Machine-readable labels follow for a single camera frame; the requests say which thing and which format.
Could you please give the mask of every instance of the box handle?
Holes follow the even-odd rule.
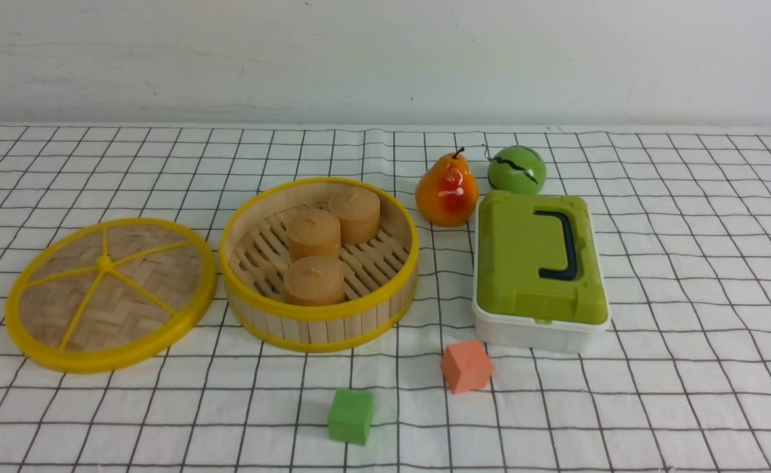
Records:
[[[575,251],[575,235],[572,233],[572,222],[569,217],[561,212],[548,212],[547,210],[535,210],[534,215],[555,217],[560,220],[563,228],[563,245],[566,246],[566,269],[547,269],[541,267],[538,275],[543,279],[557,279],[558,281],[573,281],[578,276],[578,252]]]

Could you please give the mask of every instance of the yellow rim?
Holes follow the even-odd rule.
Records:
[[[84,269],[73,269],[61,275],[50,276],[48,278],[39,279],[38,281],[30,282],[28,279],[36,272],[37,268],[45,263],[49,258],[55,254],[58,249],[64,248],[68,243],[73,242],[76,239],[86,237],[90,234],[102,231],[103,233],[103,255],[108,255],[108,239],[106,238],[106,229],[110,227],[121,227],[122,225],[154,225],[155,227],[163,227],[171,231],[175,231],[182,237],[187,239],[186,244],[192,244],[199,251],[199,258],[201,258],[202,266],[202,278],[199,281],[199,287],[196,288],[196,292],[193,299],[187,304],[181,311],[172,311],[166,304],[157,300],[156,297],[151,296],[145,288],[140,287],[136,282],[131,281],[121,273],[114,269],[114,266],[129,261],[139,256],[145,256],[157,251],[166,251],[172,248],[177,248],[180,245],[167,245],[159,246],[150,251],[142,252],[142,254],[132,255],[131,257],[124,258],[120,261],[114,261],[114,263],[106,264],[106,267],[84,267]],[[148,357],[155,356],[157,353],[162,352],[172,344],[181,339],[187,334],[195,325],[201,320],[205,312],[213,302],[213,297],[216,292],[216,277],[215,277],[215,260],[213,257],[213,250],[207,245],[207,242],[183,225],[177,224],[171,221],[164,221],[163,219],[152,218],[129,218],[129,219],[116,219],[116,221],[103,222],[92,227],[84,228],[76,231],[68,236],[65,236],[54,245],[46,248],[31,263],[24,269],[18,279],[14,282],[12,290],[9,293],[9,298],[6,301],[6,326],[9,330],[9,336],[20,348],[25,356],[31,357],[31,359],[38,365],[45,368],[54,369],[54,371],[61,371],[64,373],[99,373],[103,371],[113,371],[114,369],[124,368],[134,363],[148,359]],[[72,321],[70,321],[70,327],[67,330],[66,336],[60,348],[51,348],[43,344],[40,344],[37,340],[26,332],[22,326],[19,312],[19,302],[22,291],[32,285],[43,284],[43,282],[52,281],[57,279],[58,276],[67,276],[71,273],[84,273],[84,272],[96,272],[96,279],[93,286],[88,290],[87,297],[85,297],[82,306],[74,315]],[[63,350],[66,341],[69,340],[72,335],[72,330],[78,324],[78,320],[81,318],[82,311],[84,309],[85,302],[87,302],[91,295],[96,290],[99,281],[101,281],[103,275],[114,275],[120,278],[124,284],[129,285],[134,290],[138,290],[152,302],[156,302],[162,309],[166,309],[172,314],[172,320],[169,320],[163,327],[155,330],[151,334],[144,336],[144,338],[137,339],[130,344],[125,344],[121,347],[112,348],[110,350],[103,350],[99,352],[66,352]]]
[[[391,299],[391,297],[397,293],[400,288],[409,282],[411,274],[417,266],[417,258],[419,255],[419,239],[417,236],[417,228],[415,227],[415,222],[411,219],[411,215],[409,215],[409,212],[407,212],[406,208],[403,207],[403,204],[401,204],[400,201],[397,201],[397,199],[392,195],[382,191],[382,189],[377,188],[376,186],[368,185],[368,183],[362,183],[352,179],[341,179],[341,177],[313,177],[312,179],[301,179],[299,181],[284,183],[284,185],[279,185],[273,189],[270,189],[270,191],[266,191],[257,195],[255,198],[251,198],[251,200],[244,204],[244,206],[241,206],[238,210],[236,210],[234,215],[230,217],[228,224],[225,226],[225,230],[223,231],[221,237],[220,257],[224,258],[228,252],[227,240],[234,222],[238,220],[240,215],[250,209],[251,206],[255,206],[255,204],[259,203],[259,201],[263,200],[263,198],[277,194],[277,192],[283,192],[286,189],[299,185],[312,185],[312,183],[341,183],[341,185],[359,186],[368,189],[369,191],[376,192],[377,195],[394,204],[397,209],[400,210],[403,218],[406,219],[406,221],[409,223],[409,227],[411,229],[411,249],[409,251],[409,258],[406,260],[403,268],[397,272],[397,275],[394,276],[391,281],[386,282],[386,284],[381,288],[374,290],[367,296],[360,297],[356,300],[349,300],[349,302],[343,302],[336,305],[306,307],[301,305],[286,304],[285,302],[278,302],[278,300],[270,299],[256,291],[251,290],[250,288],[246,287],[246,285],[242,284],[238,278],[236,278],[233,270],[230,269],[230,266],[228,266],[227,261],[221,261],[220,266],[222,269],[222,276],[225,278],[225,287],[227,288],[229,295],[231,293],[235,294],[241,299],[246,300],[249,305],[254,306],[260,311],[267,312],[272,315],[277,315],[278,317],[289,318],[298,321],[330,321],[351,317],[351,315],[367,311],[368,309],[371,309],[372,307],[385,302],[385,300]]]
[[[370,330],[370,332],[365,333],[364,335],[357,336],[356,338],[351,338],[350,340],[344,340],[341,342],[331,342],[331,344],[303,344],[303,342],[290,342],[282,338],[277,338],[274,335],[270,335],[268,333],[262,332],[262,330],[260,330],[253,324],[248,323],[248,321],[245,320],[244,317],[242,317],[242,315],[237,311],[237,309],[233,305],[230,305],[229,307],[233,311],[233,315],[234,317],[236,317],[236,320],[238,320],[239,323],[242,324],[242,327],[248,330],[248,332],[250,332],[251,335],[256,336],[263,342],[267,342],[267,344],[271,344],[280,348],[285,348],[286,350],[291,350],[293,352],[304,352],[304,353],[340,352],[341,350],[349,350],[350,348],[355,348],[355,347],[358,347],[359,345],[364,345],[367,342],[372,342],[376,338],[379,338],[379,336],[382,336],[383,333],[388,332],[388,330],[390,330],[391,327],[393,327],[394,325],[397,325],[398,321],[400,321],[400,319],[403,318],[403,315],[405,315],[406,312],[409,311],[409,307],[411,306],[412,300],[415,299],[416,290],[417,290],[417,284],[415,284],[415,286],[411,288],[411,294],[409,295],[409,299],[407,299],[406,302],[403,303],[403,306],[400,308],[400,311],[397,312],[397,314],[394,317],[391,317],[391,320],[387,321],[387,323],[383,323],[375,330]]]

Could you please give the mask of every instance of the green ball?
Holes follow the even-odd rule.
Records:
[[[493,189],[500,191],[539,194],[546,183],[546,164],[535,150],[509,146],[490,160],[488,180]]]

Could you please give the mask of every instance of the green cube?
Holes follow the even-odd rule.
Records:
[[[364,445],[373,420],[373,394],[363,390],[339,389],[335,392],[327,430],[339,442]]]

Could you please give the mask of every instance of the toy food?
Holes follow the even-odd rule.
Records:
[[[283,287],[290,304],[339,304],[344,302],[344,271],[340,261],[334,258],[301,258],[289,266]]]
[[[379,233],[379,197],[361,187],[349,187],[330,197],[327,207],[341,224],[341,243],[361,245]]]
[[[535,150],[519,145],[509,146],[490,160],[488,182],[500,191],[539,194],[546,182],[546,164]]]
[[[292,261],[308,256],[338,259],[341,253],[340,223],[335,215],[326,210],[301,210],[289,222],[286,240]]]
[[[479,188],[461,153],[445,154],[435,162],[415,189],[417,209],[441,227],[457,227],[470,218],[479,200]]]

